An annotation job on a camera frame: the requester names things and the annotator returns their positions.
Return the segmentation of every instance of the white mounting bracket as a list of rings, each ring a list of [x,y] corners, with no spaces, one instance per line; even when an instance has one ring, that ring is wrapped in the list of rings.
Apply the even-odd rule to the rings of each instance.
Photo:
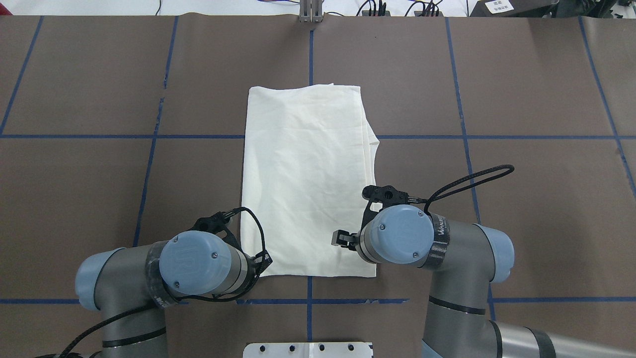
[[[372,343],[251,343],[243,358],[373,358]]]
[[[322,0],[299,0],[300,22],[322,22]]]

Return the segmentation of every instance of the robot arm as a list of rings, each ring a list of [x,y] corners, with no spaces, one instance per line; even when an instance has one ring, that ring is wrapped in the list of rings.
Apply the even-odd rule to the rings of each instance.
[[[101,311],[106,320],[147,307],[104,326],[100,357],[167,358],[164,308],[187,298],[231,301],[254,286],[272,260],[264,242],[256,256],[245,254],[227,228],[240,211],[253,215],[245,208],[219,212],[171,240],[118,248],[84,261],[75,285],[84,308]],[[221,231],[223,239],[216,235]],[[234,296],[221,297],[227,294]]]
[[[425,358],[635,358],[618,350],[485,318],[489,283],[510,274],[515,251],[501,231],[455,222],[413,203],[426,203],[391,186],[369,186],[359,233],[334,232],[332,245],[355,250],[370,263],[432,271],[422,342]],[[380,202],[383,210],[371,211]]]

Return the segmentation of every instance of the light blue joint cap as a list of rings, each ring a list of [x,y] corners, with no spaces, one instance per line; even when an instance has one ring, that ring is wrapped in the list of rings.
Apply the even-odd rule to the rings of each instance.
[[[493,283],[501,283],[506,281],[510,276],[510,269],[515,265],[515,247],[513,242],[505,233],[491,229],[489,227],[478,226],[490,242],[490,248],[492,248],[492,254],[495,257],[495,276],[493,277]]]
[[[203,231],[178,234],[159,256],[163,281],[182,294],[205,294],[219,287],[230,273],[230,247],[218,236]]]
[[[77,275],[75,275],[75,294],[79,297],[79,303],[82,307],[90,311],[99,311],[95,305],[95,286],[102,268],[106,265],[106,261],[111,256],[123,250],[123,247],[116,248],[113,251],[101,252],[95,254],[81,263]]]
[[[431,218],[412,205],[388,207],[368,225],[373,248],[394,264],[411,264],[426,257],[435,236]]]
[[[429,347],[425,341],[422,341],[422,358],[442,358],[442,356]]]

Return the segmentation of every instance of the black velcro strap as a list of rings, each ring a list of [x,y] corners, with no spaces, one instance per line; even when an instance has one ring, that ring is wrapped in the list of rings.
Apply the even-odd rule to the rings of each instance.
[[[431,213],[431,221],[433,222],[435,236],[433,238],[433,245],[429,251],[429,256],[426,258],[426,261],[424,261],[422,267],[436,269],[444,261],[444,257],[446,257],[446,249],[450,242],[450,230],[448,228],[448,221],[441,215]]]
[[[470,313],[473,315],[485,315],[486,314],[486,309],[481,309],[481,308],[473,308],[473,307],[467,307],[467,306],[462,306],[461,304],[455,304],[455,303],[451,303],[451,302],[446,302],[442,299],[439,298],[435,298],[433,296],[429,296],[429,302],[430,303],[434,303],[438,306],[442,306],[445,308],[450,308],[451,310],[455,310],[455,311],[460,311],[460,312],[464,312],[464,313]]]
[[[501,341],[501,331],[499,330],[499,326],[494,321],[489,321],[492,324],[492,327],[495,329],[495,337],[497,338],[497,358],[502,358],[504,356],[504,344]]]
[[[146,333],[146,334],[142,334],[142,335],[134,336],[130,338],[124,338],[122,340],[102,341],[102,347],[114,348],[114,347],[121,347],[123,345],[131,345],[134,343],[139,343],[139,342],[151,340],[153,338],[157,338],[161,336],[162,334],[165,334],[165,327],[161,329],[157,329],[154,332],[150,332],[150,333]]]
[[[537,340],[539,358],[557,358],[557,351],[555,351],[555,346],[547,333],[538,329],[526,328],[534,334],[534,338]]]

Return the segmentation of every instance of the white fabric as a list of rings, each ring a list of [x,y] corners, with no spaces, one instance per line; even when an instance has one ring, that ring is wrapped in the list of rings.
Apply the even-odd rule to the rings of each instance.
[[[375,277],[375,265],[331,246],[333,231],[358,232],[375,184],[380,142],[364,114],[360,87],[253,87],[247,100],[242,205],[259,218],[273,264],[270,275]],[[261,251],[245,213],[240,238]]]

